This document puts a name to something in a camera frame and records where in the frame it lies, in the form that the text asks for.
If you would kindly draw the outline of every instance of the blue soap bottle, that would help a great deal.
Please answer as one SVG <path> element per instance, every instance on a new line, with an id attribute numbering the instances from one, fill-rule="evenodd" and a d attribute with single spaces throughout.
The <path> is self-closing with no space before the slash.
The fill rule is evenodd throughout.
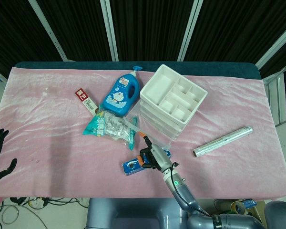
<path id="1" fill-rule="evenodd" d="M 136 71 L 141 69 L 140 66 L 134 66 L 133 72 L 122 75 L 104 98 L 101 108 L 112 111 L 117 116 L 125 116 L 139 96 L 140 86 L 135 77 Z"/>

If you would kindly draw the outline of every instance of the small blue package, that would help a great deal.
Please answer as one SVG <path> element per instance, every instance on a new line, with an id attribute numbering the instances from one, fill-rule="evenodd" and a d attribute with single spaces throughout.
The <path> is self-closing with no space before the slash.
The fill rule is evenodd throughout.
<path id="1" fill-rule="evenodd" d="M 164 151 L 166 152 L 166 155 L 168 157 L 171 157 L 170 151 L 168 151 L 168 150 L 164 150 Z M 147 162 L 147 163 L 149 162 L 145 155 L 144 155 L 144 161 Z M 140 166 L 137 158 L 135 158 L 133 160 L 130 160 L 130 161 L 127 161 L 127 162 L 124 162 L 122 164 L 122 167 L 123 167 L 124 173 L 127 176 L 129 176 L 131 174 L 134 174 L 134 173 L 137 173 L 137 172 L 145 169 L 145 168 Z"/>
<path id="2" fill-rule="evenodd" d="M 252 199 L 246 199 L 246 200 L 242 201 L 242 203 L 246 209 L 253 208 L 257 205 L 257 203 Z"/>

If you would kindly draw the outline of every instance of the plastic bag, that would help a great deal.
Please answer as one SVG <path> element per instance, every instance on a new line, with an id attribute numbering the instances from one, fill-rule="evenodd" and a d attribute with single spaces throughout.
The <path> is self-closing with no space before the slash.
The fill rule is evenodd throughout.
<path id="1" fill-rule="evenodd" d="M 137 125 L 137 117 L 131 119 L 133 125 Z M 128 143 L 130 150 L 134 147 L 135 131 L 130 129 L 123 118 L 116 117 L 108 111 L 100 111 L 88 123 L 83 135 L 95 135 L 98 137 L 110 136 L 114 140 L 123 139 Z"/>

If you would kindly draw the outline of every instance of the pink cloth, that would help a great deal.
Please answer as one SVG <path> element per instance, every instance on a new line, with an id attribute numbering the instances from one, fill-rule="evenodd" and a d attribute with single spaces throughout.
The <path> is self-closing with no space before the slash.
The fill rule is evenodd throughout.
<path id="1" fill-rule="evenodd" d="M 0 180 L 0 197 L 172 197 L 156 170 L 126 176 L 130 151 L 120 142 L 82 135 L 91 114 L 75 96 L 83 88 L 99 104 L 116 79 L 129 71 L 13 68 L 0 105 L 4 141 L 0 170 L 18 164 Z M 146 83 L 153 75 L 139 72 Z M 172 143 L 171 159 L 197 198 L 271 199 L 286 195 L 286 164 L 263 82 L 188 76 L 208 91 L 198 111 Z M 243 126 L 254 132 L 195 158 L 192 149 Z"/>

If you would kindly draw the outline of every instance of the blue box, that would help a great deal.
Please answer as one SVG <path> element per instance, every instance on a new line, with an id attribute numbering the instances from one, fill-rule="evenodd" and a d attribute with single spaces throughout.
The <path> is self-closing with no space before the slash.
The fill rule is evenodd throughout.
<path id="1" fill-rule="evenodd" d="M 164 150 L 164 151 L 166 152 L 166 155 L 168 157 L 171 157 L 170 151 L 168 151 L 168 150 Z M 147 163 L 149 162 L 145 155 L 144 155 L 144 161 L 147 162 Z M 145 169 L 145 168 L 140 166 L 137 158 L 135 158 L 133 160 L 130 160 L 130 161 L 127 161 L 127 162 L 124 162 L 122 164 L 122 167 L 123 167 L 124 173 L 127 176 L 129 176 L 131 174 L 134 174 L 134 173 L 137 173 L 137 172 L 140 172 L 141 170 Z"/>

